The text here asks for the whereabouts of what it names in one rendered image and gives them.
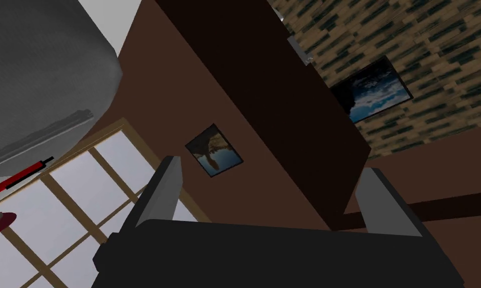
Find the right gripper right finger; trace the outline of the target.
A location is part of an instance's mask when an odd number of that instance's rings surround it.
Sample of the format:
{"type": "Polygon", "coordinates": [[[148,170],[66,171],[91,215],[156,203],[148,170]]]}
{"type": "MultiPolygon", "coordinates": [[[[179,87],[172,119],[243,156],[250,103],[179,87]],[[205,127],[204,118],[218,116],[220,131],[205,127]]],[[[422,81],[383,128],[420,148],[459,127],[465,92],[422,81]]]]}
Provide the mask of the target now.
{"type": "Polygon", "coordinates": [[[425,227],[381,170],[365,167],[354,192],[367,231],[423,237],[425,227]]]}

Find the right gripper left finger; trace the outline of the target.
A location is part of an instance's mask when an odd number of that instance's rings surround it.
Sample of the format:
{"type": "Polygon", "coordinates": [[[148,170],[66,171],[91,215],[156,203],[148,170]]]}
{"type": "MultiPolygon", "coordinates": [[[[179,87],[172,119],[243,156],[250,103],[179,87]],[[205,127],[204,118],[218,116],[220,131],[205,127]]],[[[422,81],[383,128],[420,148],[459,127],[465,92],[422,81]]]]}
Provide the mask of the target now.
{"type": "Polygon", "coordinates": [[[148,220],[172,220],[183,187],[179,156],[166,156],[128,214],[120,232],[133,230],[148,220]]]}

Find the framed tree and water picture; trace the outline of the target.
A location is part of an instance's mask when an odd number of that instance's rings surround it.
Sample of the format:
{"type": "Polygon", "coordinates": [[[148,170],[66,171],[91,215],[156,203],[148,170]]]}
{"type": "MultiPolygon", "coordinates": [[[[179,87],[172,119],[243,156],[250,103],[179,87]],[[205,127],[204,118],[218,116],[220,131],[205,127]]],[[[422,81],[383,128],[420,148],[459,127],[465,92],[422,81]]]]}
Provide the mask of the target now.
{"type": "Polygon", "coordinates": [[[244,162],[215,124],[204,129],[185,147],[211,178],[244,162]]]}

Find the framed blue sky picture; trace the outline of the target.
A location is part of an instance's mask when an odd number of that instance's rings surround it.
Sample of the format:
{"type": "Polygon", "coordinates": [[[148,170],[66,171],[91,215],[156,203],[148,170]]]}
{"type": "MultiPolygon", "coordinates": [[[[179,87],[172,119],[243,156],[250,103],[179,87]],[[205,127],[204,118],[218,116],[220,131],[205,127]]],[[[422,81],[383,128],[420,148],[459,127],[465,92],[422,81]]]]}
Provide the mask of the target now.
{"type": "Polygon", "coordinates": [[[330,91],[355,124],[414,98],[387,56],[334,84],[330,91]]]}

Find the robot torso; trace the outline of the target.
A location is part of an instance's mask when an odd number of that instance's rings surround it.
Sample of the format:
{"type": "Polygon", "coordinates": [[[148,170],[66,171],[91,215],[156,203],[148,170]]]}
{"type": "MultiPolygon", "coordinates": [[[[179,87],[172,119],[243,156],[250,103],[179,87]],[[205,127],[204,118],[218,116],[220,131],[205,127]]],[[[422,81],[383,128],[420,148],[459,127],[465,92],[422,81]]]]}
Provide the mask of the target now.
{"type": "Polygon", "coordinates": [[[122,76],[80,0],[0,0],[0,182],[69,152],[108,110],[122,76]]]}

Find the wooden frame window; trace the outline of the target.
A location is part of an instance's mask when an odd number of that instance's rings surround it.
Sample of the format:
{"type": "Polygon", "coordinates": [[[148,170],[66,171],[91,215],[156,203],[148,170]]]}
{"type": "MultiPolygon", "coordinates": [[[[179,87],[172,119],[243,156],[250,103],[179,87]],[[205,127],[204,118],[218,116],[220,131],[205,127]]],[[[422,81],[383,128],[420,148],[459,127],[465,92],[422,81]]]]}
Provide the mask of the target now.
{"type": "Polygon", "coordinates": [[[92,256],[117,232],[160,159],[120,119],[0,194],[0,288],[91,288],[92,256]]]}

